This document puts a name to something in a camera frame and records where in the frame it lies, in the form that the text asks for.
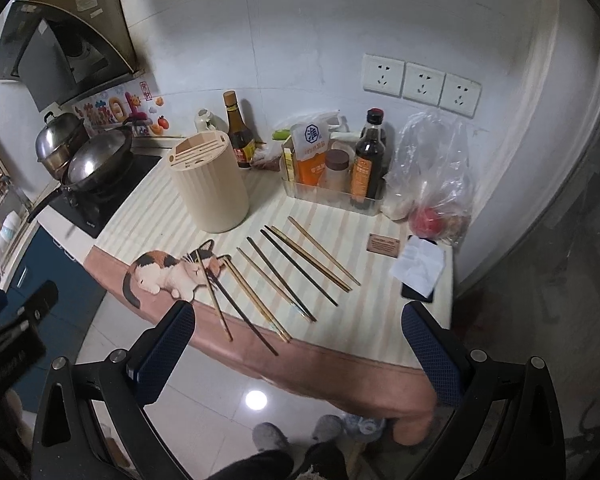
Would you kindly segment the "black chopstick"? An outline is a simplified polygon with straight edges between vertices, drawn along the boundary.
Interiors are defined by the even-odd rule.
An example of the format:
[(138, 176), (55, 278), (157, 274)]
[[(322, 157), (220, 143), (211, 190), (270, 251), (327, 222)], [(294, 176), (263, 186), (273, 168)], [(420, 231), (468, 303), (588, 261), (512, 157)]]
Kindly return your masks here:
[(253, 322), (250, 321), (248, 316), (245, 315), (245, 312), (242, 310), (241, 307), (238, 306), (238, 304), (234, 300), (234, 298), (232, 296), (230, 296), (230, 294), (227, 292), (225, 287), (221, 284), (219, 279), (210, 270), (206, 270), (206, 275), (207, 275), (207, 278), (210, 278), (211, 283), (213, 284), (212, 286), (219, 289), (220, 293), (224, 296), (224, 298), (228, 301), (228, 303), (233, 307), (233, 309), (236, 311), (236, 313), (242, 319), (242, 322), (244, 322), (250, 328), (250, 330), (257, 336), (257, 338), (262, 342), (262, 344), (265, 345), (265, 348), (267, 348), (268, 351), (271, 352), (273, 356), (279, 356), (279, 353), (277, 352), (277, 350), (272, 346), (272, 344), (270, 344), (268, 342), (268, 340), (265, 338), (265, 336), (263, 336), (261, 334), (260, 330), (258, 330), (257, 326), (255, 326), (253, 324)]
[(314, 278), (312, 278), (312, 276), (306, 272), (306, 270), (304, 270), (302, 268), (302, 266), (300, 266), (300, 264), (294, 260), (294, 258), (291, 257), (291, 254), (289, 252), (286, 251), (286, 249), (284, 249), (282, 246), (280, 246), (275, 240), (273, 240), (273, 237), (268, 234), (268, 232), (265, 231), (265, 229), (260, 229), (260, 233), (265, 237), (266, 240), (268, 240), (272, 246), (286, 259), (288, 260), (291, 265), (318, 291), (321, 293), (322, 296), (324, 296), (334, 307), (338, 308), (338, 302), (332, 298), (332, 296), (329, 295), (328, 292), (326, 292), (326, 290), (317, 283), (317, 281), (314, 280)]

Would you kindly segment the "light wooden chopstick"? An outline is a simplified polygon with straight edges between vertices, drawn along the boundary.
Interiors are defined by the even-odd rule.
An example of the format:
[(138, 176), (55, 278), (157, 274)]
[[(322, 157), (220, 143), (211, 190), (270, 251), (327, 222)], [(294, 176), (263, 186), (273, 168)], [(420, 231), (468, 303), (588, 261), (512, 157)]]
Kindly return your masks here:
[(255, 270), (257, 272), (257, 274), (260, 275), (261, 278), (263, 278), (271, 287), (272, 289), (274, 289), (277, 293), (278, 296), (281, 296), (282, 298), (285, 299), (287, 304), (290, 304), (291, 307), (294, 307), (308, 322), (314, 322), (314, 318), (311, 318), (309, 316), (308, 311), (304, 310), (300, 304), (297, 304), (292, 298), (291, 296), (289, 296), (286, 292), (283, 291), (283, 289), (278, 286), (273, 280), (272, 278), (270, 278), (268, 276), (268, 274), (266, 274), (264, 272), (264, 270), (257, 265), (257, 263), (255, 263), (253, 261), (253, 258), (250, 258), (243, 250), (242, 248), (238, 247), (237, 248), (238, 254), (241, 254), (249, 263), (249, 265), (253, 268), (253, 270)]
[(211, 285), (211, 281), (210, 281), (210, 278), (209, 278), (208, 269), (204, 266), (204, 260), (202, 260), (202, 258), (201, 258), (201, 254), (200, 254), (199, 249), (195, 250), (195, 255), (196, 255), (198, 264), (200, 266), (200, 270), (204, 274), (204, 280), (206, 281), (206, 285), (207, 285), (208, 292), (209, 292), (210, 297), (211, 297), (211, 301), (212, 301), (215, 313), (218, 316), (218, 319), (219, 319), (219, 322), (220, 322), (220, 324), (222, 326), (222, 329), (224, 330), (224, 334), (226, 336), (226, 339), (228, 341), (233, 342), (233, 340), (234, 340), (233, 339), (233, 335), (230, 332), (230, 329), (228, 328), (226, 319), (224, 318), (224, 313), (223, 313), (223, 311), (220, 308), (218, 300), (216, 299), (215, 291), (214, 291), (213, 286)]

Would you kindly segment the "light brown chopstick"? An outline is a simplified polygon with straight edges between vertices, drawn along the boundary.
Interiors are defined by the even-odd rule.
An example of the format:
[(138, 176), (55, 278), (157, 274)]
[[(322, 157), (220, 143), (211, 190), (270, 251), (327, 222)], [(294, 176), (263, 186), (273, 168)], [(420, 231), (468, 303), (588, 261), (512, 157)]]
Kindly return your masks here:
[(361, 282), (349, 271), (347, 270), (343, 264), (341, 264), (336, 258), (335, 256), (333, 256), (330, 252), (328, 252), (326, 250), (326, 248), (318, 241), (316, 240), (311, 234), (310, 232), (305, 229), (293, 216), (288, 216), (287, 217), (288, 221), (319, 251), (321, 252), (334, 266), (336, 266), (336, 268), (338, 268), (347, 278), (350, 278), (350, 280), (354, 283), (357, 284), (358, 286), (361, 286)]

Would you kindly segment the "brown gold-banded chopstick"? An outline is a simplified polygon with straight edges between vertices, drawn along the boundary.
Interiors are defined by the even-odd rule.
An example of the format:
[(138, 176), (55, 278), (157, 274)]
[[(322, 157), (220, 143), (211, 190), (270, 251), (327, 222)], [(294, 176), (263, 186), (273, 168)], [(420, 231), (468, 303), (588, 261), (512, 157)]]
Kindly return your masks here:
[(277, 229), (275, 226), (266, 226), (265, 229), (268, 232), (274, 234), (281, 242), (286, 244), (289, 248), (291, 248), (294, 252), (296, 252), (299, 256), (301, 256), (304, 260), (306, 260), (311, 266), (314, 266), (316, 270), (319, 270), (321, 274), (326, 276), (329, 280), (331, 280), (334, 284), (336, 284), (340, 289), (344, 292), (350, 292), (352, 288), (341, 278), (329, 270), (327, 266), (323, 263), (319, 262), (317, 258), (313, 257), (306, 249), (301, 247), (298, 243), (294, 242), (289, 236), (283, 233), (281, 230)]

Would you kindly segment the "grey slipper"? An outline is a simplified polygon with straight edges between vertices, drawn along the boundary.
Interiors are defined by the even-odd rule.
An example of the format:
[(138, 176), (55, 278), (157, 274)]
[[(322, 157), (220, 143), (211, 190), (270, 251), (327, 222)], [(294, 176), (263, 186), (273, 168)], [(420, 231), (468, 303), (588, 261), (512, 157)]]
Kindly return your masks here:
[(323, 415), (317, 421), (311, 439), (314, 443), (336, 441), (343, 433), (343, 422), (339, 416)]
[(252, 430), (252, 442), (259, 452), (290, 453), (290, 444), (283, 431), (272, 422), (261, 422)]

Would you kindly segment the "cat print table mat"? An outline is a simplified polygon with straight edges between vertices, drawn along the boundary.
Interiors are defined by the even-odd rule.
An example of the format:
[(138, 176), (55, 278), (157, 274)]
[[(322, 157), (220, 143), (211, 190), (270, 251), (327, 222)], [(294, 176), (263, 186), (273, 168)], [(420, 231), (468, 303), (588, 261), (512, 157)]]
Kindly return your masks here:
[(393, 421), (394, 438), (420, 442), (436, 394), (400, 326), (405, 301), (393, 258), (367, 248), (373, 235), (404, 243), (405, 224), (290, 197), (272, 171), (244, 174), (250, 211), (237, 228), (195, 226), (168, 165), (159, 162), (102, 230), (84, 266), (122, 304), (157, 322), (172, 304), (126, 277), (145, 252), (181, 257), (209, 240), (232, 259), (226, 293), (195, 296), (192, 343), (210, 358), (340, 410)]

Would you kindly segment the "dark brown chopstick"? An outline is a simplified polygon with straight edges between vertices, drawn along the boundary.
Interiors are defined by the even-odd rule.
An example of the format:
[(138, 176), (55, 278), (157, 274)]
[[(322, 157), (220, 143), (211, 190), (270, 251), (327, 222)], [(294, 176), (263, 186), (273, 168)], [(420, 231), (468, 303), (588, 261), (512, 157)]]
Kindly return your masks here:
[(308, 318), (309, 321), (312, 322), (312, 323), (317, 322), (317, 318), (314, 316), (314, 314), (303, 303), (303, 301), (296, 294), (296, 292), (283, 279), (283, 275), (278, 272), (278, 270), (276, 269), (276, 267), (274, 266), (274, 264), (265, 255), (265, 253), (262, 252), (262, 249), (256, 244), (256, 242), (252, 239), (252, 237), (247, 236), (246, 240), (252, 246), (252, 248), (254, 249), (254, 251), (260, 256), (260, 258), (263, 260), (263, 262), (266, 264), (266, 266), (273, 272), (274, 276), (278, 279), (279, 283), (283, 286), (283, 289), (285, 289), (285, 292), (288, 292), (288, 294), (291, 296), (292, 301), (294, 302), (294, 304), (303, 312), (303, 314), (306, 316), (306, 318)]

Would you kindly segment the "clear plastic bag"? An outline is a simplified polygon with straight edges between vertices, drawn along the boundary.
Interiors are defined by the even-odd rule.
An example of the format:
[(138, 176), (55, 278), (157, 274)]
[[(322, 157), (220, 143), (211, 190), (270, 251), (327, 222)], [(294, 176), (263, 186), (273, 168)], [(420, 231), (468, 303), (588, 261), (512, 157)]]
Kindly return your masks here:
[(434, 208), (446, 220), (444, 234), (435, 240), (458, 247), (471, 224), (475, 190), (466, 122), (436, 108), (408, 118), (394, 140), (380, 211), (410, 226), (417, 208)]

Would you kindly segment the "dark soy sauce bottle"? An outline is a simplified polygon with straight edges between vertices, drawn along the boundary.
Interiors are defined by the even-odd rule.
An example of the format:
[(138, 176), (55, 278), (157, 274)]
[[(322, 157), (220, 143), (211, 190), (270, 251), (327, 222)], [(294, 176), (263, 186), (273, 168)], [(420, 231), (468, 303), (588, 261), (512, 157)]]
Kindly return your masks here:
[(382, 140), (384, 111), (370, 108), (366, 113), (366, 124), (360, 140), (355, 145), (355, 158), (351, 169), (351, 204), (358, 209), (367, 209), (376, 198), (385, 156)]

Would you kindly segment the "beige cylindrical utensil holder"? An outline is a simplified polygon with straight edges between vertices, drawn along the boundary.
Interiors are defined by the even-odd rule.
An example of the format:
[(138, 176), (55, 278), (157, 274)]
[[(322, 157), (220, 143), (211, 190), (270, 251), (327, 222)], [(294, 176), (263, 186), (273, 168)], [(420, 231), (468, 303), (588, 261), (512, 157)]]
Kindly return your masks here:
[(195, 226), (223, 233), (239, 226), (249, 212), (249, 196), (226, 133), (196, 133), (168, 156), (171, 178)]

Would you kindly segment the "brown-lidded spice jar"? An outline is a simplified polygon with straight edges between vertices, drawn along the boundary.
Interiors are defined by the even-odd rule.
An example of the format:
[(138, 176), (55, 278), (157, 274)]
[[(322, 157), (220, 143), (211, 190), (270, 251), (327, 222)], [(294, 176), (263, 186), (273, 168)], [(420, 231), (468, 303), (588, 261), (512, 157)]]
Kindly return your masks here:
[(349, 182), (350, 157), (343, 150), (329, 150), (325, 158), (325, 186), (335, 192), (346, 192)]

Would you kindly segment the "brown vinegar bottle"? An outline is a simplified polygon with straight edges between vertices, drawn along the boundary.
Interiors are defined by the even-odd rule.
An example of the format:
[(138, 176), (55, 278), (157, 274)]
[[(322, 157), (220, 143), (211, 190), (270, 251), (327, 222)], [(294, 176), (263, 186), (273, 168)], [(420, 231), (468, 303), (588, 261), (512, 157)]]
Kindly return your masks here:
[(235, 158), (240, 168), (250, 168), (256, 151), (256, 142), (251, 130), (242, 119), (237, 96), (234, 90), (223, 93), (223, 100), (227, 114), (228, 137), (234, 151)]

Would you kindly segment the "orange seasoning bag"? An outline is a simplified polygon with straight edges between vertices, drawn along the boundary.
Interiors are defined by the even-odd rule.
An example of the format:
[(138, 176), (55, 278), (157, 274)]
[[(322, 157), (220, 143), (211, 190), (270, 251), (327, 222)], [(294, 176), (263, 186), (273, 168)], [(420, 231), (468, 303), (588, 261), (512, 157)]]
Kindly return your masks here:
[(329, 130), (324, 118), (298, 122), (290, 129), (294, 144), (298, 180), (304, 185), (317, 186), (325, 169)]

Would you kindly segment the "colourful wall stickers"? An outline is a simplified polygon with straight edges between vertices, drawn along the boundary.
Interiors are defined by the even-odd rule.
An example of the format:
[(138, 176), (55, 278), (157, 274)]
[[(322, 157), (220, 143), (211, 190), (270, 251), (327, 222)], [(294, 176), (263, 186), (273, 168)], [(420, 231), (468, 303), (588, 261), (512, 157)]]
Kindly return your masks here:
[(146, 78), (102, 90), (71, 105), (91, 134), (128, 127), (137, 138), (162, 138), (174, 133), (164, 96)]

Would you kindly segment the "white wall socket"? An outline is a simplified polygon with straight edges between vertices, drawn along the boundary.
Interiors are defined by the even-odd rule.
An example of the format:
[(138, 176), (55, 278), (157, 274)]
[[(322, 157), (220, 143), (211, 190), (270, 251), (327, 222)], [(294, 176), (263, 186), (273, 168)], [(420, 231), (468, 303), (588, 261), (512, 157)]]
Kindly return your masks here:
[(365, 53), (362, 61), (362, 88), (367, 92), (400, 98), (405, 62)]
[(442, 96), (445, 73), (427, 66), (406, 63), (402, 98), (426, 105), (438, 106)]
[(442, 110), (467, 118), (475, 116), (481, 96), (481, 84), (461, 76), (447, 73), (440, 96)]

